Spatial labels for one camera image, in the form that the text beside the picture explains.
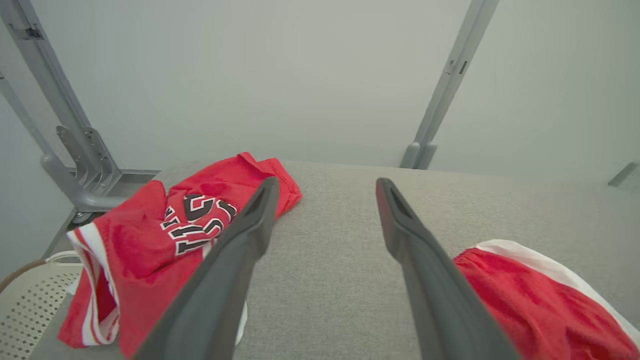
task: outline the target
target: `red garment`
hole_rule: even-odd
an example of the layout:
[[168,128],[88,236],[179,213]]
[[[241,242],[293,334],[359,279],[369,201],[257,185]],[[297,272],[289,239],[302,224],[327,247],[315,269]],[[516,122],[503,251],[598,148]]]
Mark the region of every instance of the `red garment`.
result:
[[277,159],[247,152],[169,189],[151,181],[122,205],[68,233],[83,260],[58,338],[71,347],[112,343],[131,357],[265,178],[280,180],[276,217],[302,194]]
[[557,261],[491,240],[454,262],[523,358],[640,358],[640,332]]

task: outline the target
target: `white panel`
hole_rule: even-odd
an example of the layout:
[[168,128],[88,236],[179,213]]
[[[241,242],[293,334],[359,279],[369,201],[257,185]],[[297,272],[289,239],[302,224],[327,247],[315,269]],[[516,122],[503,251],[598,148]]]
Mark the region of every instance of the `white panel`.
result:
[[11,83],[13,91],[20,98],[47,142],[60,160],[68,167],[76,167],[68,151],[56,135],[56,126],[60,125],[58,117],[44,97],[36,79],[15,45],[6,26],[0,23],[0,71]]
[[501,1],[430,166],[606,184],[640,154],[640,2]]
[[400,164],[469,0],[32,0],[120,168]]
[[44,255],[73,206],[40,166],[42,151],[0,94],[0,279]]

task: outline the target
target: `white perforated basket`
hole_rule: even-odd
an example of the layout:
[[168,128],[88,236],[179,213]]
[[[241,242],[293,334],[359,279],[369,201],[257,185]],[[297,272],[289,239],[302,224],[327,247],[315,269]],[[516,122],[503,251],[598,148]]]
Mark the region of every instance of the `white perforated basket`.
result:
[[27,360],[82,272],[82,264],[63,251],[23,266],[0,283],[0,359]]

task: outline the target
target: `gray fabric surface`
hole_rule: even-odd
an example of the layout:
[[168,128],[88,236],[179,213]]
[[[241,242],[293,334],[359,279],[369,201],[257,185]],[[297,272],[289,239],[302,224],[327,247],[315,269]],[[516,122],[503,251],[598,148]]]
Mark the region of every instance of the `gray fabric surface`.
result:
[[[173,167],[156,179],[169,188],[210,162]],[[275,224],[255,267],[235,359],[419,358],[401,270],[382,238],[378,177],[396,183],[450,256],[493,238],[517,241],[570,267],[640,325],[637,197],[423,170],[284,166],[303,199]],[[71,350],[54,339],[63,312],[33,359],[119,359],[115,346]]]

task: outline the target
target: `red fabric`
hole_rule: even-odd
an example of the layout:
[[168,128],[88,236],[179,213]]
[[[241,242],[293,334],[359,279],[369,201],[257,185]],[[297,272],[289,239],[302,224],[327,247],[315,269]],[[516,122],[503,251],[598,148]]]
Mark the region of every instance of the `red fabric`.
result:
[[513,259],[467,249],[454,259],[526,359],[638,359],[600,304]]
[[[202,261],[205,244],[215,243],[270,176],[280,181],[279,217],[302,198],[298,186],[277,159],[258,162],[242,153],[202,169],[168,195],[162,183],[151,181],[119,207],[71,232],[86,271],[58,338],[71,347],[110,343],[119,326],[120,348],[131,357]],[[98,339],[100,329],[106,341]]]

